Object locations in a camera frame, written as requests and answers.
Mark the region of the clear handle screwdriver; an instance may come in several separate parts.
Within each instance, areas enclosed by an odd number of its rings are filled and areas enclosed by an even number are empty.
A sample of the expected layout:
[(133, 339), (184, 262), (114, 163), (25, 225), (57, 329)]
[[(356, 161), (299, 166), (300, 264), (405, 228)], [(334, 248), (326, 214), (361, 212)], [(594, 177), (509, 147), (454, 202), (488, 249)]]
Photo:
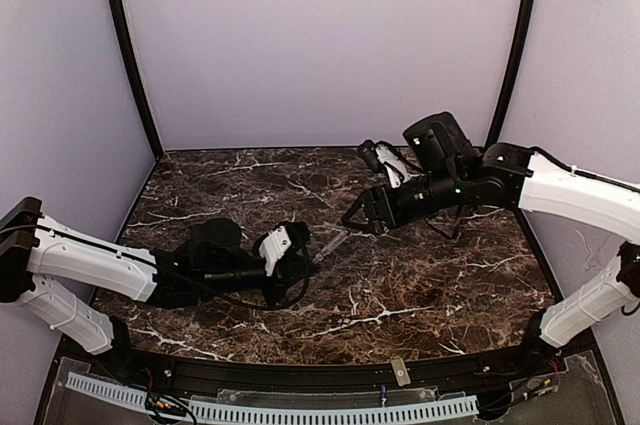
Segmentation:
[(351, 233), (347, 230), (340, 230), (333, 238), (331, 238), (315, 255), (314, 262), (319, 263), (330, 256), (341, 244), (343, 244)]

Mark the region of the grey battery cover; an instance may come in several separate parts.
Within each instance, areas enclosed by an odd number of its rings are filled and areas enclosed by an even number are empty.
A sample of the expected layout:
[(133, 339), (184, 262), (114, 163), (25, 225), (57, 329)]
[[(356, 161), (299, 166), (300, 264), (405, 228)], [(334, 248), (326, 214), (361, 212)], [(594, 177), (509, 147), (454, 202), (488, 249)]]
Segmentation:
[(390, 361), (397, 385), (399, 387), (407, 386), (411, 383), (409, 373), (407, 371), (405, 362), (400, 357), (395, 357)]

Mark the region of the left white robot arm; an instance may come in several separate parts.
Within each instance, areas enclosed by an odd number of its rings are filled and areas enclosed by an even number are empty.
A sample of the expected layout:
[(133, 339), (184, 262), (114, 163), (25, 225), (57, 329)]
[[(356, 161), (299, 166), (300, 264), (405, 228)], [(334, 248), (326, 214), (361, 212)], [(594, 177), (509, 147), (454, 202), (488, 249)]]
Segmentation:
[(167, 252), (80, 233), (43, 214), (41, 205), (26, 197), (1, 219), (1, 300), (30, 310), (94, 356), (129, 349), (128, 327), (92, 309), (60, 278), (162, 309), (215, 298), (239, 306), (233, 293), (259, 290), (259, 310), (281, 310), (300, 300), (288, 298), (290, 288), (309, 285), (310, 230), (301, 221), (278, 224), (246, 251), (236, 222), (212, 218), (192, 226), (188, 238)]

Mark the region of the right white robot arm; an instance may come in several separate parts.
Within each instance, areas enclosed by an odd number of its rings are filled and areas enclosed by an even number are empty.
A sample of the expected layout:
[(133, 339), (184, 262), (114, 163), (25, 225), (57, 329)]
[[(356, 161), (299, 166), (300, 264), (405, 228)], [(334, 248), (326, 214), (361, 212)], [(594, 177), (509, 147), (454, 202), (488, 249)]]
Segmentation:
[(403, 137), (418, 162), (387, 142), (364, 141), (358, 154), (388, 182), (363, 191), (342, 226), (381, 235), (440, 211), (491, 206), (562, 217), (622, 238), (598, 275), (536, 313), (522, 346), (557, 350), (639, 297), (639, 188), (567, 165), (540, 147), (475, 147), (449, 112), (428, 116)]

